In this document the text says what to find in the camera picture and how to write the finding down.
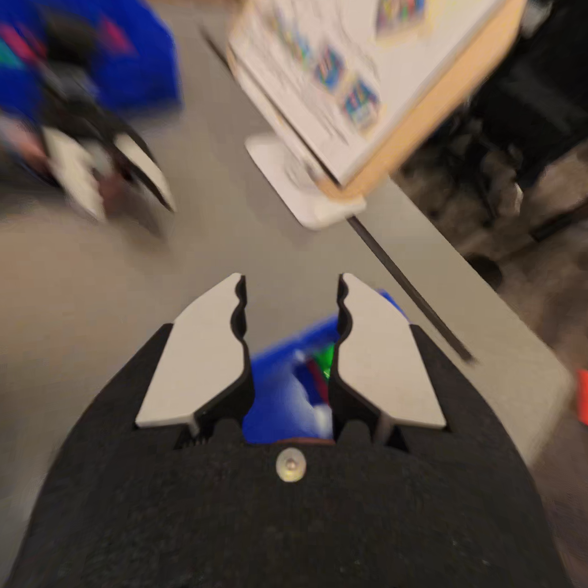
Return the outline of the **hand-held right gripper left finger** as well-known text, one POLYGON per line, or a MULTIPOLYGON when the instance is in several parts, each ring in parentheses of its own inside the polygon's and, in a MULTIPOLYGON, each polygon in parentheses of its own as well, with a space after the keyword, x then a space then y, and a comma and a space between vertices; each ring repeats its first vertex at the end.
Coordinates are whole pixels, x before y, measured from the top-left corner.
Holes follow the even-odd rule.
POLYGON ((139 429, 183 426, 210 437, 217 422, 242 426, 255 391, 247 330, 246 277, 233 273, 174 320, 142 405, 139 429))

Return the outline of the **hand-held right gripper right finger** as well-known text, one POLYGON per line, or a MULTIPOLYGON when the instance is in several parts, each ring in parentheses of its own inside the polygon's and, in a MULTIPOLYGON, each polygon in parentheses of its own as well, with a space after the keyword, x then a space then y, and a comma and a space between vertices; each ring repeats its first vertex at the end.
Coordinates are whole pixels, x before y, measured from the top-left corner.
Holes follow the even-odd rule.
POLYGON ((328 384, 336 439, 350 421, 387 443, 397 426, 444 430, 447 421, 405 314, 351 273, 337 284, 328 384))

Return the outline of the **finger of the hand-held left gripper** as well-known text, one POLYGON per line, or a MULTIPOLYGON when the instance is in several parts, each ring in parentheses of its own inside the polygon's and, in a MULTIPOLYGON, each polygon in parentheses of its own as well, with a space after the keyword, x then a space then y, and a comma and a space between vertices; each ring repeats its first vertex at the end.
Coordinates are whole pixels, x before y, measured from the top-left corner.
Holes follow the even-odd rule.
POLYGON ((73 137, 60 130, 43 130, 42 138, 51 173, 71 203, 96 222, 107 218, 93 174, 92 155, 73 137))
POLYGON ((176 202, 168 181, 143 139, 136 134, 116 134, 114 147, 136 179, 162 206, 176 212, 176 202))

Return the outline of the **blue plastic bin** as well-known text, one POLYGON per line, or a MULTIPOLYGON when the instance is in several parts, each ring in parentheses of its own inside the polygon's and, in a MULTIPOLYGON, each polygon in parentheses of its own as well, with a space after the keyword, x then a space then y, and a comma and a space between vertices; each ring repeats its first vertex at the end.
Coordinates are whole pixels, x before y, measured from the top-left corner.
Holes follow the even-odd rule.
POLYGON ((389 440, 387 443, 372 441, 366 425, 357 420, 348 422, 336 439, 331 407, 311 403, 310 376, 305 364, 327 345, 335 345, 339 339, 338 315, 254 357, 256 396, 243 424, 244 437, 250 444, 276 445, 281 449, 388 444, 389 440))
POLYGON ((61 18, 89 42, 82 60, 101 105, 126 112, 180 101, 173 35, 147 2, 1 1, 1 111, 38 119, 61 18))

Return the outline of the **person's left hand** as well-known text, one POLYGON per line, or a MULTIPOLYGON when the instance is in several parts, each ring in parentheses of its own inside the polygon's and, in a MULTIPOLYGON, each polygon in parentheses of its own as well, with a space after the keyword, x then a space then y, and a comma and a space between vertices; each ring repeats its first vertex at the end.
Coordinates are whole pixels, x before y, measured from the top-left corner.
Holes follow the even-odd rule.
POLYGON ((27 120, 1 113, 1 182, 50 184, 47 155, 27 120))

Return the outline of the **orange traffic cone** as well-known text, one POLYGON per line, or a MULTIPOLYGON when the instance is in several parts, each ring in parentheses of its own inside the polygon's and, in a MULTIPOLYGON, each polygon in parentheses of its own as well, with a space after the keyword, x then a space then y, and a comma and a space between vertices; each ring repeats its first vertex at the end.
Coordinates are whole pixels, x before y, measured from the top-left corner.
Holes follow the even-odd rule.
POLYGON ((587 369, 577 371, 576 414, 578 421, 587 427, 587 369))

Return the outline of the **printed instruction sheet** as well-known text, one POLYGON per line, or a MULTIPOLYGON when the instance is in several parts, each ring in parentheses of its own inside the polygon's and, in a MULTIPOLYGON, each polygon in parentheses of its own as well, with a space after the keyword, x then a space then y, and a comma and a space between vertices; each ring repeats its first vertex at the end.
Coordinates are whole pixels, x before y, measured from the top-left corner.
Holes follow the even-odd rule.
POLYGON ((503 1, 248 1, 236 64, 340 185, 503 1))

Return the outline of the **white document stand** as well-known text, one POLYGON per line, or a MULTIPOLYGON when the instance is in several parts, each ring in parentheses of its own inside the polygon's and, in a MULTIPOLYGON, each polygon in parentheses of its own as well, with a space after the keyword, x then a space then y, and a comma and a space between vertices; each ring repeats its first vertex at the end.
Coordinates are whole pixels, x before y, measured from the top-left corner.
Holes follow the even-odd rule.
POLYGON ((246 150, 298 223, 318 231, 362 212, 366 196, 397 170, 505 57, 518 34, 525 4, 525 1, 503 1, 454 62, 402 117, 366 165, 345 185, 338 184, 320 167, 245 68, 236 64, 228 34, 226 49, 231 72, 273 129, 272 134, 248 138, 246 150))

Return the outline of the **black office chair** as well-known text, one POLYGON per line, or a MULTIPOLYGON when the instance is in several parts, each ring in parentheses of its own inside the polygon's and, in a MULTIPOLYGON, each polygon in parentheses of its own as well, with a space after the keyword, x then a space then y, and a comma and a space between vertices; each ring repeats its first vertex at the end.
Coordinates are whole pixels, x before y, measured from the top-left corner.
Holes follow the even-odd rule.
POLYGON ((495 200, 522 197, 547 168, 587 140, 587 1, 554 1, 474 97, 481 123, 465 154, 492 228, 495 200))

